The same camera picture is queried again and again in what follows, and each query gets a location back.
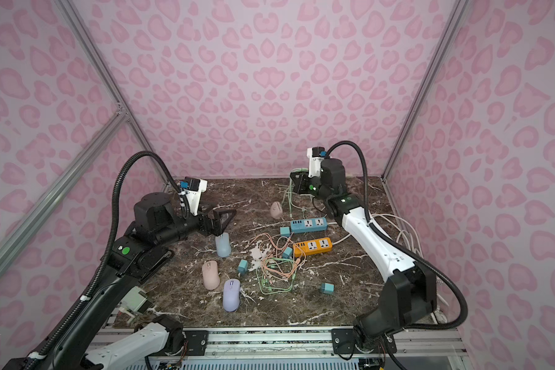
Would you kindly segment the teal USB charger adapter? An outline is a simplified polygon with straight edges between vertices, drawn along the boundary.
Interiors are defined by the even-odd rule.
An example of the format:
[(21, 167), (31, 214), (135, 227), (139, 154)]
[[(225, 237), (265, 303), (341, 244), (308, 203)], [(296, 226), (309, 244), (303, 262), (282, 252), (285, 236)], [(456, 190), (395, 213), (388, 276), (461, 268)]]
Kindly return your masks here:
[(320, 286), (320, 292), (322, 294), (334, 294), (335, 287), (331, 283), (322, 283)]
[(294, 256), (294, 250), (292, 247), (286, 247), (285, 250), (282, 252), (283, 259), (292, 259)]

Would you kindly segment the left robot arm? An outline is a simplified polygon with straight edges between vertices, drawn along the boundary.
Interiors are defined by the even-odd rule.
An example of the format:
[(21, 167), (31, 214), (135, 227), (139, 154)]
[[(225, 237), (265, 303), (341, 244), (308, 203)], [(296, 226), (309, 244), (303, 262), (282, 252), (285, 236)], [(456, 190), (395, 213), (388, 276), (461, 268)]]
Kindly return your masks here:
[[(134, 205), (134, 221), (119, 236), (120, 195), (131, 167), (144, 157), (152, 158), (171, 182), (179, 197), (174, 208), (171, 196), (150, 193)], [(122, 166), (113, 186), (109, 237), (94, 275), (56, 327), (27, 356), (10, 359), (7, 369), (114, 369), (126, 368), (139, 359), (167, 352), (187, 351), (183, 325), (166, 314), (136, 332), (118, 348), (89, 351), (89, 345), (109, 314), (130, 293), (147, 282), (173, 257), (171, 245), (193, 233), (220, 237), (237, 214), (235, 209), (218, 211), (201, 207), (203, 180), (187, 177), (173, 180), (163, 160), (151, 151), (132, 155)]]

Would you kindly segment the light blue wireless mouse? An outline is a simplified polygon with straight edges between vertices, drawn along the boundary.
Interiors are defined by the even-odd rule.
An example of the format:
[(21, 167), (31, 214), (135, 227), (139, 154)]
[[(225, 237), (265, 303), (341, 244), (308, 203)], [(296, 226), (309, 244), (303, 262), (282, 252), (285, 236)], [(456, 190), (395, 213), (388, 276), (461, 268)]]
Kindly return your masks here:
[(215, 246), (218, 257), (229, 257), (232, 251), (229, 234), (224, 232), (222, 235), (215, 237)]

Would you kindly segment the pink wireless mouse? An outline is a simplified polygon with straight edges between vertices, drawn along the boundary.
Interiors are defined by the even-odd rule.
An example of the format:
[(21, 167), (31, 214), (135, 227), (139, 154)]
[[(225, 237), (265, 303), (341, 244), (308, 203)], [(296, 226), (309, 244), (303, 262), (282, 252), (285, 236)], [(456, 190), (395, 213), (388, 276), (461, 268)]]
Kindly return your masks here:
[(203, 286), (208, 291), (214, 291), (220, 285), (220, 275), (216, 261), (205, 261), (202, 266)]
[(270, 207), (270, 215), (275, 220), (279, 220), (283, 215), (283, 208), (280, 202), (273, 202)]

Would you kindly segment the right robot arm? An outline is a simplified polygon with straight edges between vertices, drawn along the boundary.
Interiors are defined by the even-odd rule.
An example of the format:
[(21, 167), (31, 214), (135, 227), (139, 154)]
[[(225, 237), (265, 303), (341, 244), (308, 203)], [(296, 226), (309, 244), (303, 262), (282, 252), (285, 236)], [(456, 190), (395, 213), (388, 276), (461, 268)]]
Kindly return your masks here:
[[(342, 140), (326, 149), (307, 150), (308, 169), (291, 172), (296, 194), (311, 195), (323, 203), (328, 217), (353, 237), (374, 262), (384, 281), (378, 304), (354, 321), (351, 339), (337, 344), (334, 351), (350, 360), (360, 352), (379, 350), (390, 354), (393, 336), (405, 329), (442, 331), (458, 328), (468, 318), (467, 300), (457, 285), (424, 257), (393, 240), (368, 210), (368, 196), (357, 197), (348, 190), (345, 167), (332, 152), (351, 147), (359, 156), (362, 177), (368, 177), (367, 163), (359, 145)], [(421, 321), (438, 307), (438, 282), (444, 283), (459, 303), (458, 316), (447, 323)]]

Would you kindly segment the lavender wireless mouse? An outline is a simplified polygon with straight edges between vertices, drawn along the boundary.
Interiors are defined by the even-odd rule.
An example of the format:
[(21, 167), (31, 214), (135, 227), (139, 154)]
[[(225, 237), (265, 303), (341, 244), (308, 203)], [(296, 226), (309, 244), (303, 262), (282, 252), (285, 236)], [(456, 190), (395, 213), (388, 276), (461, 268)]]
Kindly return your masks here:
[(237, 311), (240, 305), (241, 282), (229, 279), (223, 287), (223, 308), (226, 312)]

